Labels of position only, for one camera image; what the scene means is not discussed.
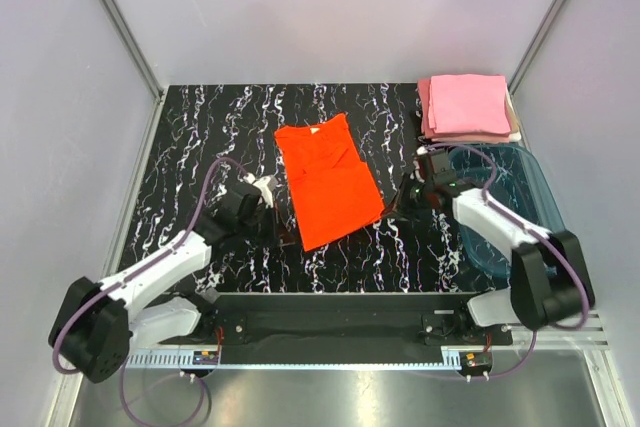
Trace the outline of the orange t-shirt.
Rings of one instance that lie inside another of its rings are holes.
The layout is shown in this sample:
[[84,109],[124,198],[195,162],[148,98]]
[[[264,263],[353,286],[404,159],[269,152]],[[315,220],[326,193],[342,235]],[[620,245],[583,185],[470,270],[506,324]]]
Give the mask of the orange t-shirt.
[[284,126],[274,138],[306,252],[380,220],[382,196],[344,113],[321,124]]

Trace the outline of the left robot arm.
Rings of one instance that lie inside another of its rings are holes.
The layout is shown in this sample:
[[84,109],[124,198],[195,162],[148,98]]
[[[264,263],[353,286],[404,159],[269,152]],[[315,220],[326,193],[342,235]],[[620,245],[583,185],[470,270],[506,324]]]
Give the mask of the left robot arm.
[[140,348],[174,339],[208,341],[216,329],[211,300],[193,294],[158,299],[237,241],[276,245],[286,240],[274,200],[277,186],[272,175],[248,174],[216,209],[199,205],[195,220],[149,257],[98,282],[74,281],[48,338],[55,368],[100,383]]

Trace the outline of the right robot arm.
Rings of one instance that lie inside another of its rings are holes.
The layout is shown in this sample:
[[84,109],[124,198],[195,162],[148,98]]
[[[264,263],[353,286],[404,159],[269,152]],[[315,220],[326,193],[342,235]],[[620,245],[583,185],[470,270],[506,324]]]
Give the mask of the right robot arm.
[[484,182],[462,178],[452,168],[450,144],[420,147],[411,172],[403,175],[386,217],[410,220],[440,211],[482,236],[510,264],[510,286],[479,294],[454,318],[454,331],[476,343],[490,327],[518,323],[532,332],[545,327],[578,331],[595,304],[579,239],[568,230],[553,232],[499,202],[490,192],[498,168]]

